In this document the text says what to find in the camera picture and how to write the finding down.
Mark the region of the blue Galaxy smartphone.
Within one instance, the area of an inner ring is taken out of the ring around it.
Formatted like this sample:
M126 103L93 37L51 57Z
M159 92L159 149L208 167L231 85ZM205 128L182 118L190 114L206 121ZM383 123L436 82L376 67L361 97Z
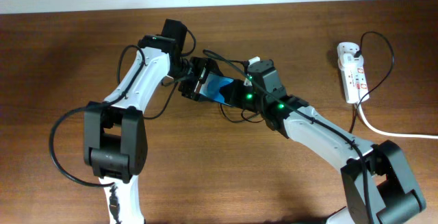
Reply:
M231 84L233 81L234 79L230 77L223 77L216 75L214 73L210 73L207 76L205 83L201 84L201 89L199 90L199 94L204 97L207 97L212 101L226 105L225 98L220 93L220 89L223 86Z

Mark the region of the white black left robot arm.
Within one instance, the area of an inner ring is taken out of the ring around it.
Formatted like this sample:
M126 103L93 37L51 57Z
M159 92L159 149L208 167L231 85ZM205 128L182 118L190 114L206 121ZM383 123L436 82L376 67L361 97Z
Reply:
M103 102L91 102L84 112L84 161L104 189L110 223L144 223L138 176L148 153L144 111L163 78L191 86L217 64L208 58L187 60L183 41L146 35L136 58L117 88Z

